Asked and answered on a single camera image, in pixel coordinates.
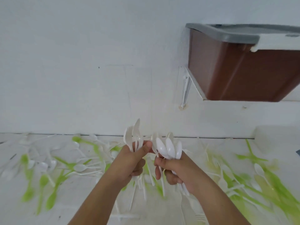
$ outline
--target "white floor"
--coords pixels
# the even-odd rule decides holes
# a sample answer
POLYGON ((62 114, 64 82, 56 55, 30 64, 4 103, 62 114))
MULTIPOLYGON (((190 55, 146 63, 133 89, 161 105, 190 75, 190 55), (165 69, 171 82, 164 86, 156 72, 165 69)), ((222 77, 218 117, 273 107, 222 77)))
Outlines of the white floor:
MULTIPOLYGON (((30 141, 45 137, 46 135, 30 135, 30 141)), ((74 162, 77 158, 81 158, 81 155, 74 149, 71 141, 72 135, 58 135, 50 138, 46 138, 34 143, 35 147, 39 151, 40 155, 45 154, 47 147, 55 147, 60 145, 66 146, 62 150, 53 151, 53 155, 57 155, 67 160, 68 162, 74 162)), ((18 134, 0 134, 0 166, 6 163, 14 154, 17 154, 12 161, 17 161, 21 154, 25 153, 25 149, 18 144, 20 135, 18 134)), ((106 141, 122 142, 122 137, 115 136, 99 136, 99 139, 106 141)), ((205 164, 201 161, 200 149, 196 138, 180 138, 183 147, 193 153, 193 160, 202 169, 207 169, 205 164)), ((235 159, 234 153, 246 154, 248 152, 245 140, 231 140, 231 139, 201 139, 201 141, 209 144, 209 149, 216 151, 223 155, 234 170, 237 173, 248 173, 251 176, 254 174, 254 169, 250 162, 239 161, 235 159)), ((266 158, 262 155, 253 141, 250 140, 251 147, 255 155, 266 158)), ((88 156, 93 155, 91 148, 81 145, 80 148, 88 156)), ((267 156, 268 159, 279 159, 280 170, 276 174, 281 178, 285 186, 293 193, 293 195, 300 199, 300 191, 298 190, 300 175, 300 157, 297 157, 293 152, 286 152, 284 157, 280 157, 274 154, 267 156)), ((57 171, 52 173, 54 177, 57 175, 57 171)), ((38 179, 36 175, 34 179, 35 189, 38 192, 38 179)), ((50 211, 42 209, 42 213, 39 216, 35 215, 37 207, 37 197, 28 203, 21 202, 21 197, 26 190, 27 182, 24 178, 24 173, 19 174, 11 181, 7 181, 4 178, 0 178, 0 218, 1 224, 5 225, 32 225, 32 224, 61 224, 66 225, 72 218, 74 213, 80 207, 85 200, 89 192, 95 186, 96 177, 78 177, 72 176, 65 181, 58 189, 58 197, 54 208, 50 211)), ((45 189, 45 199, 47 200, 52 188, 48 185, 45 189)), ((121 207, 122 213, 127 212, 126 195, 132 193, 132 188, 126 189, 125 192, 118 196, 118 202, 121 207)), ((121 224, 184 224, 182 220, 182 214, 180 209, 180 194, 175 192, 174 186, 168 186, 167 199, 163 200, 156 193, 155 189, 150 189, 147 204, 143 200, 143 191, 137 188, 136 195, 134 197, 132 210, 130 213, 139 214, 141 218, 139 220, 127 220, 122 219, 121 224)), ((195 223, 195 216, 191 210, 188 200, 183 197, 182 208, 184 213, 184 219, 186 224, 195 223)), ((272 214, 261 214, 252 205, 247 205, 247 208, 252 213, 252 224, 278 224, 277 219, 272 214)), ((110 219, 110 224, 119 224, 115 218, 110 219)))

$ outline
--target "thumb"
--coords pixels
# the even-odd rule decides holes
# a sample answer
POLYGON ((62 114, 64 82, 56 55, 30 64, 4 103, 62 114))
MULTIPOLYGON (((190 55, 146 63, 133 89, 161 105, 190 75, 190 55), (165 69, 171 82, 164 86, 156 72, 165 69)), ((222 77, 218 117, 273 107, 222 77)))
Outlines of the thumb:
POLYGON ((155 166, 160 166, 160 167, 162 167, 163 169, 166 169, 166 170, 176 171, 177 167, 178 167, 178 163, 180 163, 180 162, 181 162, 180 160, 165 160, 165 159, 156 157, 155 161, 154 161, 154 165, 155 166))
POLYGON ((147 141, 143 147, 141 147, 138 151, 134 152, 135 157, 137 160, 142 159, 145 155, 148 154, 148 152, 150 151, 152 147, 152 142, 151 141, 147 141))

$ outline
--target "plastic bin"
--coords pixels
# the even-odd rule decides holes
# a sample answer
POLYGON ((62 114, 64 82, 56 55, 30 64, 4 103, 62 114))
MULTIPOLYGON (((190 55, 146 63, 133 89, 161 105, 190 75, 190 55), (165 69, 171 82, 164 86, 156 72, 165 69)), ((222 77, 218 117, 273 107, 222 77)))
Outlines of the plastic bin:
POLYGON ((188 67, 209 100, 278 102, 300 83, 300 27, 186 27, 188 67))

